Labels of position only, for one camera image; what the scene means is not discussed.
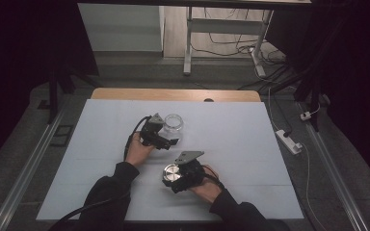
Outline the white power strip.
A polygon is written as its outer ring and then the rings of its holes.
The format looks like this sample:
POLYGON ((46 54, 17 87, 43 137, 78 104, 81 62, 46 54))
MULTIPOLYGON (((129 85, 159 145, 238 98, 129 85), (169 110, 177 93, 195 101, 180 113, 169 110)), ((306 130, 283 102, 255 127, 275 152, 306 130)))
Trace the white power strip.
POLYGON ((294 142, 290 136, 285 138, 283 136, 284 130, 276 131, 276 136, 283 143, 283 145, 289 150, 292 155, 297 155, 302 152, 303 146, 299 142, 294 142))

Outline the person's left hand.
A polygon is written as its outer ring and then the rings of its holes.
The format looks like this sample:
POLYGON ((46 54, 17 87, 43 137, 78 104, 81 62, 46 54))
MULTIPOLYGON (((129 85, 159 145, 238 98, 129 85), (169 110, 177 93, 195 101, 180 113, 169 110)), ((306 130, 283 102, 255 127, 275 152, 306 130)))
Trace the person's left hand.
POLYGON ((133 134, 132 141, 129 144, 125 162, 134 167, 139 167, 145 162, 153 149, 153 145, 143 145, 140 134, 136 132, 133 134))

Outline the black curtain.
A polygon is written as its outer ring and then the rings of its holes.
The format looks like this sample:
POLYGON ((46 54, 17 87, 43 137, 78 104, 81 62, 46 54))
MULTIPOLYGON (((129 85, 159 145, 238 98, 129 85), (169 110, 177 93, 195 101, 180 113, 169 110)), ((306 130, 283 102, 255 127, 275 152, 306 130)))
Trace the black curtain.
POLYGON ((0 0, 0 148, 29 105, 33 88, 70 72, 96 75, 79 11, 83 0, 0 0))
POLYGON ((267 41, 287 56, 296 71, 315 58, 322 39, 347 20, 320 67, 328 114, 370 167, 370 0, 313 0, 320 10, 275 11, 267 41))

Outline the black rectangular floor frame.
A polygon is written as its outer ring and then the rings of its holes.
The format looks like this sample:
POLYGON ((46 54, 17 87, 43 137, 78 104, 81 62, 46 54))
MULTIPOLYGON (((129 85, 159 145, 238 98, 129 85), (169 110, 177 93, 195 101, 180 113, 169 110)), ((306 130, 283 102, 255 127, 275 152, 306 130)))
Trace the black rectangular floor frame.
POLYGON ((73 125, 59 125, 51 139, 54 147, 67 147, 73 133, 73 125))

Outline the clear glass jar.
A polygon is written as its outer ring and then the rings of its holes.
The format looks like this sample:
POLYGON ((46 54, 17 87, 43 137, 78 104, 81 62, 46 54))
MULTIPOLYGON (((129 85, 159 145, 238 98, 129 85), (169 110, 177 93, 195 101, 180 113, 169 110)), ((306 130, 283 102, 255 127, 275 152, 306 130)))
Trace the clear glass jar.
POLYGON ((164 119, 164 129, 170 133, 177 133, 183 127, 183 119, 180 115, 170 114, 164 119))

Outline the aluminium floor rail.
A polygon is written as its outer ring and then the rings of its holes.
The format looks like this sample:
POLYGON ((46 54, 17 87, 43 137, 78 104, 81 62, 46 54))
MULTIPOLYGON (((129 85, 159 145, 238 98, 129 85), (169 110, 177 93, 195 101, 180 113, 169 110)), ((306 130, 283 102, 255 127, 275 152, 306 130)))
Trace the aluminium floor rail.
POLYGON ((56 129, 64 117, 64 114, 65 107, 62 106, 58 114, 53 118, 53 121, 45 127, 43 134, 40 136, 38 144, 33 149, 32 154, 29 156, 26 164, 14 181, 11 190, 0 207, 0 231, 7 230, 23 195, 25 194, 33 176, 35 175, 43 154, 49 146, 56 129))
POLYGON ((305 121, 304 124, 354 231, 369 231, 367 222, 358 208, 351 191, 344 182, 321 134, 313 128, 309 121, 305 121))

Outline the silver metal jar lid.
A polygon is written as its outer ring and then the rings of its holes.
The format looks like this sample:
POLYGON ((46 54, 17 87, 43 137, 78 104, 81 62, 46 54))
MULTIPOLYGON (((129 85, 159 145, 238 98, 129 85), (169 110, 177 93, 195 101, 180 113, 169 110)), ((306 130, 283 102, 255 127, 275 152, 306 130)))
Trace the silver metal jar lid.
POLYGON ((168 165, 163 170, 163 180, 174 182, 182 177, 178 165, 168 165))

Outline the grey partition panel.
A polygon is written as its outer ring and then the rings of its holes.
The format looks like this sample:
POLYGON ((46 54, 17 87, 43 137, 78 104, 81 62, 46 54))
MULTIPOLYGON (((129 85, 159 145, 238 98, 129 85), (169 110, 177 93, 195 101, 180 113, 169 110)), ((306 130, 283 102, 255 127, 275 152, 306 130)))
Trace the grey partition panel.
POLYGON ((78 8, 93 51, 163 51, 163 7, 79 3, 78 8))

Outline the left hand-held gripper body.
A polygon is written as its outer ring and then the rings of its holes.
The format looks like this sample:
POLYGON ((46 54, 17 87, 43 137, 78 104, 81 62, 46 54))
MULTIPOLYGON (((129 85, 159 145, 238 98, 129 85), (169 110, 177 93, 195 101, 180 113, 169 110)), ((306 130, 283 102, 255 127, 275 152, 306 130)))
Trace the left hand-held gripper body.
POLYGON ((147 118, 143 128, 140 131, 140 136, 143 139, 143 145, 153 145, 157 149, 169 150, 171 141, 159 135, 160 130, 164 127, 164 120, 159 114, 152 115, 147 118))

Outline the white table mat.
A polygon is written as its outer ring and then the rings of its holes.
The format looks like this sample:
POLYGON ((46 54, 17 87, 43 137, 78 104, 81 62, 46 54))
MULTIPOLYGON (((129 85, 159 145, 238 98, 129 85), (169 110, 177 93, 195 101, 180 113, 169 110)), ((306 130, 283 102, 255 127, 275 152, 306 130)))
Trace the white table mat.
POLYGON ((265 218, 301 218, 295 190, 261 102, 99 100, 86 102, 39 220, 56 220, 83 206, 97 179, 110 175, 136 124, 145 116, 182 117, 179 142, 155 150, 132 184, 129 221, 212 221, 208 204, 191 192, 175 193, 162 182, 165 166, 183 151, 199 151, 239 202, 265 218))

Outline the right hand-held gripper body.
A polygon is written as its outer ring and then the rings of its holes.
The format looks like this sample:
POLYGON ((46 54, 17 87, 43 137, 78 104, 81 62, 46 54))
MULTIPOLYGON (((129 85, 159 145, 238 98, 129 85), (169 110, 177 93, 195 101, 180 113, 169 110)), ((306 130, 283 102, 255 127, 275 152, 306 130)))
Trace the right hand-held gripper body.
POLYGON ((174 161, 178 166, 180 177, 172 182, 172 191, 179 193, 201 184, 205 173, 198 157, 204 154, 203 151, 183 151, 174 161))

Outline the white desk frame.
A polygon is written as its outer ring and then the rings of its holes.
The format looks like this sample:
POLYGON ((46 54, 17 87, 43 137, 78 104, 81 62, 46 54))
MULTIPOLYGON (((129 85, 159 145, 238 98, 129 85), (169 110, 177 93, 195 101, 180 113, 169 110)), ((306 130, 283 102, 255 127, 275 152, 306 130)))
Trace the white desk frame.
POLYGON ((266 36, 272 14, 271 10, 264 10, 263 18, 260 21, 193 18, 193 8, 188 7, 186 13, 187 34, 183 73, 186 76, 191 74, 191 38, 193 33, 234 34, 257 36, 256 45, 254 48, 249 48, 248 52, 251 55, 257 75, 265 77, 265 70, 259 61, 259 52, 261 51, 261 45, 266 36))

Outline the person's right hand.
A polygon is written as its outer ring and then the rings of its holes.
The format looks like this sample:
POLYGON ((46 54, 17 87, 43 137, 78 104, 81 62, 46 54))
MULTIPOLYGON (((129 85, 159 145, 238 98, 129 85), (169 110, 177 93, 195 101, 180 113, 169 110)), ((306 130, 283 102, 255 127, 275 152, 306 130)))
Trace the person's right hand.
POLYGON ((190 191, 202 200, 213 203, 222 192, 221 187, 217 184, 219 175, 210 166, 204 166, 203 169, 208 177, 204 178, 200 185, 190 188, 190 191))

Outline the black metal stand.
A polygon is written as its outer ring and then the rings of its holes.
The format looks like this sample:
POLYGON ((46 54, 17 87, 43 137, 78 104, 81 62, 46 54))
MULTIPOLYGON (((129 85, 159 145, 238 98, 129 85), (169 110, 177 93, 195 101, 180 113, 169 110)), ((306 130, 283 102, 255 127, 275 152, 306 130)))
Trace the black metal stand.
POLYGON ((76 87, 71 80, 75 76, 83 82, 94 88, 101 88, 102 85, 91 78, 89 75, 78 71, 71 66, 63 66, 58 70, 54 70, 49 74, 49 119, 48 123, 51 124, 59 112, 58 105, 58 88, 61 88, 65 94, 73 94, 76 87))
POLYGON ((312 76, 303 77, 297 90, 294 92, 294 98, 298 102, 303 102, 310 96, 310 118, 308 121, 312 125, 313 129, 318 132, 318 116, 317 113, 320 110, 319 96, 321 91, 321 75, 314 74, 312 76))

